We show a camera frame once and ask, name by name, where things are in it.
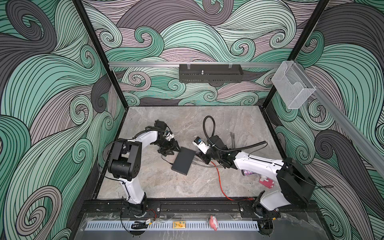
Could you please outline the black network switch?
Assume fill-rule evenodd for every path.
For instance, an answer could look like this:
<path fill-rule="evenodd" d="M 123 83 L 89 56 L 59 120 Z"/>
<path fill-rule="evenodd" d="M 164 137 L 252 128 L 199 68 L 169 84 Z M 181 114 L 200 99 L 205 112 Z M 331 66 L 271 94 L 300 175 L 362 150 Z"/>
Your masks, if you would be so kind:
<path fill-rule="evenodd" d="M 171 170 L 186 176 L 195 158 L 195 154 L 196 152 L 194 150 L 181 147 Z"/>

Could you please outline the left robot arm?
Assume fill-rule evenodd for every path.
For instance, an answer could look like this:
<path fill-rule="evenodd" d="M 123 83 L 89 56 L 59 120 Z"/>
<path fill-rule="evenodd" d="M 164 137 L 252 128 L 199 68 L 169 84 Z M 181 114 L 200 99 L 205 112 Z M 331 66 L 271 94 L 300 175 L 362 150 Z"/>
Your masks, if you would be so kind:
<path fill-rule="evenodd" d="M 153 126 L 146 127 L 131 139 L 119 138 L 112 147 L 108 172 L 112 180 L 121 183 L 126 194 L 124 200 L 134 213 L 144 214 L 147 211 L 147 196 L 137 178 L 142 151 L 149 145 L 158 146 L 158 153 L 163 157 L 174 155 L 181 148 L 168 125 L 156 120 Z"/>

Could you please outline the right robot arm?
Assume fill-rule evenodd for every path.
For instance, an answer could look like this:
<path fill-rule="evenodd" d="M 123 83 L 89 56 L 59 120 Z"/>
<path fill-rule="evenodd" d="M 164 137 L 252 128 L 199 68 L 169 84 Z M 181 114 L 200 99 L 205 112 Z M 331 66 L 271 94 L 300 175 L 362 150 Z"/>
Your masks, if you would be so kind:
<path fill-rule="evenodd" d="M 288 205 L 301 209 L 308 207 L 316 181 L 294 159 L 267 159 L 248 154 L 243 149 L 229 149 L 218 136 L 210 137 L 207 143 L 196 137 L 193 144 L 199 149 L 199 158 L 206 164 L 215 160 L 226 169 L 258 174 L 260 183 L 273 189 L 257 197 L 256 208 L 272 212 Z"/>

